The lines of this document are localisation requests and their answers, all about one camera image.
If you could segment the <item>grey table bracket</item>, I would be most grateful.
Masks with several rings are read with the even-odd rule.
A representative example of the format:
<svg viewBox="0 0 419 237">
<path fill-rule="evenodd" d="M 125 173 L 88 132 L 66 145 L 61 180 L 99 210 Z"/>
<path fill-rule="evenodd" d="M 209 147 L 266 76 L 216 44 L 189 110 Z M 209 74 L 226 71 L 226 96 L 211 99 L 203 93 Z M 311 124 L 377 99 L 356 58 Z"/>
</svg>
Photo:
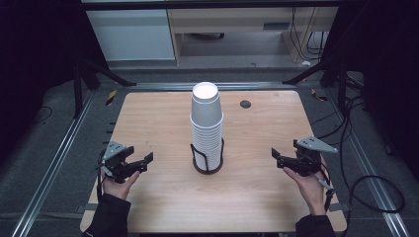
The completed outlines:
<svg viewBox="0 0 419 237">
<path fill-rule="evenodd" d="M 76 212 L 84 213 L 86 210 L 95 211 L 97 206 L 98 205 L 96 203 L 86 203 L 86 204 L 78 205 L 76 208 Z"/>
<path fill-rule="evenodd" d="M 340 203 L 340 202 L 336 202 L 336 203 L 331 203 L 329 205 L 329 210 L 330 211 L 350 211 L 352 209 L 352 207 L 348 204 L 348 203 Z"/>
</svg>

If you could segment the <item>black wire cup holder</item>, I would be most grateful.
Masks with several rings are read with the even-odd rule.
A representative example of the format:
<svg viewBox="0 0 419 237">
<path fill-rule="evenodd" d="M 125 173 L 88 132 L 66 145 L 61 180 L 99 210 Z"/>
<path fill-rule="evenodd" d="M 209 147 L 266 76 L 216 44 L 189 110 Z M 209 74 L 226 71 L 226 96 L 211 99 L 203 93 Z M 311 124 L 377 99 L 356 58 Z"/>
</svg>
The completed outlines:
<svg viewBox="0 0 419 237">
<path fill-rule="evenodd" d="M 190 145 L 190 148 L 193 155 L 193 166 L 197 172 L 204 175 L 212 175 L 221 169 L 223 165 L 224 139 L 221 140 L 220 147 L 216 148 L 213 153 L 203 153 L 193 144 Z"/>
</svg>

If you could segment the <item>stack of white paper cups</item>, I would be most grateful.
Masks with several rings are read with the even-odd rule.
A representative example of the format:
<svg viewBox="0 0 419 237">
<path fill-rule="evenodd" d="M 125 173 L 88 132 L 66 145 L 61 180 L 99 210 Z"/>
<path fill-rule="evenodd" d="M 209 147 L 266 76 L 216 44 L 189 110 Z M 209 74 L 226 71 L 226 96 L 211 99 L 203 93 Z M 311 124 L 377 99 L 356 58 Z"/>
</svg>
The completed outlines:
<svg viewBox="0 0 419 237">
<path fill-rule="evenodd" d="M 203 153 L 213 153 L 221 145 L 223 112 L 218 88 L 211 82 L 201 82 L 192 91 L 190 113 L 192 144 Z"/>
</svg>

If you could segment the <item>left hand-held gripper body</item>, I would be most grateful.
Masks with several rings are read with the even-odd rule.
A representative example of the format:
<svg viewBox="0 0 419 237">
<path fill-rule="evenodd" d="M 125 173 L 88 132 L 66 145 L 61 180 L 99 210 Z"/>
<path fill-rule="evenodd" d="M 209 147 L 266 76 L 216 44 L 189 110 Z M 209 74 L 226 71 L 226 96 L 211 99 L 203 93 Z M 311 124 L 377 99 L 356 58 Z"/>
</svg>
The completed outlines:
<svg viewBox="0 0 419 237">
<path fill-rule="evenodd" d="M 110 141 L 106 149 L 101 153 L 98 163 L 98 180 L 102 182 L 101 172 L 114 180 L 116 183 L 122 184 L 126 178 L 130 177 L 134 172 L 128 169 L 129 163 L 123 158 L 123 151 L 127 147 L 115 141 Z"/>
</svg>

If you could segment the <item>person's left hand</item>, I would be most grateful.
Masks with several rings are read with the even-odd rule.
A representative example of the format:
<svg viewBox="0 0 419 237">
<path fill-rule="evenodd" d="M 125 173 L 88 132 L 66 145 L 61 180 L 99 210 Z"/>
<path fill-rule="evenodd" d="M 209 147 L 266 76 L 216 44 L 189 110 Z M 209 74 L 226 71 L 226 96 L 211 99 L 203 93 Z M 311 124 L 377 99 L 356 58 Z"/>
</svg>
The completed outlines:
<svg viewBox="0 0 419 237">
<path fill-rule="evenodd" d="M 114 180 L 109 179 L 104 172 L 101 172 L 102 188 L 105 194 L 126 200 L 129 190 L 132 185 L 138 179 L 140 173 L 134 172 L 129 178 L 127 178 L 122 184 L 116 183 Z"/>
</svg>

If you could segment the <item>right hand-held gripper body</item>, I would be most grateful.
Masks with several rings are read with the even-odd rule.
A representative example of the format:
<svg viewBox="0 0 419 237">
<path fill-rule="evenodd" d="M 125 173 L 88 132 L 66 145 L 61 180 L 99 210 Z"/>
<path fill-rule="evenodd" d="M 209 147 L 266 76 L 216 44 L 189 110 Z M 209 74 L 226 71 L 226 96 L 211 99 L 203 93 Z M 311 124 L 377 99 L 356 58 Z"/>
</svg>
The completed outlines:
<svg viewBox="0 0 419 237">
<path fill-rule="evenodd" d="M 293 142 L 296 154 L 296 167 L 294 170 L 301 176 L 309 176 L 321 170 L 321 153 L 337 153 L 338 149 L 325 143 L 315 136 L 296 139 Z"/>
</svg>

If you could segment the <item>aluminium floor rail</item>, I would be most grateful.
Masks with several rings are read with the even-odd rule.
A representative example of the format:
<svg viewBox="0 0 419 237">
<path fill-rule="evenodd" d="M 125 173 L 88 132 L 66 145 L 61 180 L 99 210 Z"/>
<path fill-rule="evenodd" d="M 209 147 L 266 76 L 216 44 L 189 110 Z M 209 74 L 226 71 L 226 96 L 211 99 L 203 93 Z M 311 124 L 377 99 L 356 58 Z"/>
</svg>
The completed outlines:
<svg viewBox="0 0 419 237">
<path fill-rule="evenodd" d="M 338 140 L 339 160 L 342 178 L 345 183 L 345 187 L 349 191 L 349 201 L 353 202 L 357 199 L 356 188 L 358 188 L 360 184 L 365 183 L 376 204 L 371 205 L 370 210 L 375 210 L 382 215 L 391 236 L 411 237 L 411 234 L 400 215 L 400 211 L 406 205 L 406 199 L 403 192 L 392 181 L 380 176 L 377 173 L 377 170 L 373 167 L 365 149 L 362 147 L 356 132 L 353 130 L 351 123 L 351 110 L 353 108 L 353 104 L 356 103 L 358 99 L 355 98 L 350 99 L 349 101 L 344 101 L 343 107 L 340 107 L 338 105 L 338 96 L 335 92 L 332 92 L 330 89 L 326 89 L 325 94 L 330 100 L 331 106 L 335 110 L 337 118 L 342 124 L 342 131 Z M 343 151 L 345 145 L 348 145 L 354 153 L 355 161 L 362 173 L 362 176 L 357 178 L 353 185 L 348 183 L 344 169 Z M 361 199 L 360 205 L 366 207 L 366 200 Z"/>
<path fill-rule="evenodd" d="M 85 99 L 82 100 L 81 110 L 79 115 L 74 118 L 66 130 L 48 168 L 46 169 L 37 190 L 35 191 L 32 199 L 30 200 L 23 213 L 20 215 L 11 237 L 27 237 L 37 216 L 40 213 L 42 205 L 55 181 L 61 166 L 70 150 L 73 141 L 84 121 L 90 107 L 92 100 L 95 97 L 95 91 L 87 91 Z"/>
</svg>

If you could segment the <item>person's right hand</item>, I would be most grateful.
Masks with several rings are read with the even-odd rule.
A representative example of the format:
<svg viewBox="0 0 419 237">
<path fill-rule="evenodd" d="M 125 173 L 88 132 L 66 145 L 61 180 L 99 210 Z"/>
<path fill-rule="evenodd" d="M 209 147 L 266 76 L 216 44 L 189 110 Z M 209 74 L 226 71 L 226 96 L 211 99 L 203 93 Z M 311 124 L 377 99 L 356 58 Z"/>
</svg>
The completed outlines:
<svg viewBox="0 0 419 237">
<path fill-rule="evenodd" d="M 325 215 L 324 207 L 324 187 L 320 181 L 324 181 L 324 175 L 321 172 L 303 177 L 292 169 L 285 167 L 284 173 L 295 181 L 302 198 L 305 200 L 309 213 L 311 215 Z"/>
</svg>

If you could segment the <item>white cabinet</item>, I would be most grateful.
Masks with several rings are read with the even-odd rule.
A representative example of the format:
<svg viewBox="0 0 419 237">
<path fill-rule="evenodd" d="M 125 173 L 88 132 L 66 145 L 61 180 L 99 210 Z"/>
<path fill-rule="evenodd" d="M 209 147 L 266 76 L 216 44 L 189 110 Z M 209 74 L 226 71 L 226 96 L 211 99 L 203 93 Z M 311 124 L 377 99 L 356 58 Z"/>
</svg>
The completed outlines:
<svg viewBox="0 0 419 237">
<path fill-rule="evenodd" d="M 89 11 L 107 61 L 174 60 L 165 10 Z"/>
</svg>

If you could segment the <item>black metal stand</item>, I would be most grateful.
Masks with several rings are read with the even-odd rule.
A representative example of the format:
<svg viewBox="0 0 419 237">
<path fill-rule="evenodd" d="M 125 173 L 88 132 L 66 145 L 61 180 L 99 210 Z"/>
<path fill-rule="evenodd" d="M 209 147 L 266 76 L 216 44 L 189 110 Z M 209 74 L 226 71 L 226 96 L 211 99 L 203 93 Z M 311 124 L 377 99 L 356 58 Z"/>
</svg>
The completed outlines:
<svg viewBox="0 0 419 237">
<path fill-rule="evenodd" d="M 91 60 L 78 60 L 73 67 L 74 117 L 76 119 L 81 115 L 83 110 L 82 82 L 85 82 L 89 90 L 97 90 L 100 86 L 99 79 L 96 76 L 97 73 L 110 78 L 124 87 L 135 86 L 135 83 L 123 79 L 110 69 L 106 69 Z"/>
<path fill-rule="evenodd" d="M 342 58 L 326 58 L 322 59 L 316 65 L 298 74 L 294 78 L 284 81 L 286 85 L 295 85 L 307 78 L 308 76 L 322 71 L 323 76 L 320 80 L 322 87 L 330 87 L 334 82 L 338 83 L 337 106 L 341 114 L 346 114 L 346 81 L 347 81 L 347 65 Z"/>
</svg>

